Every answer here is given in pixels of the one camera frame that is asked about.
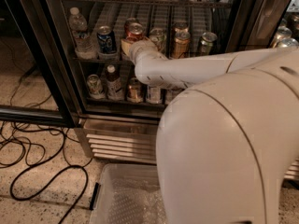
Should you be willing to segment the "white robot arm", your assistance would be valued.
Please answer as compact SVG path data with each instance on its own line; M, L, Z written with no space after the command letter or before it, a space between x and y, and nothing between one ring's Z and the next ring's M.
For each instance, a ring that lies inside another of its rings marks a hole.
M278 224L280 187L299 157L299 48L167 59L129 48L144 84L182 90L156 136L169 224Z

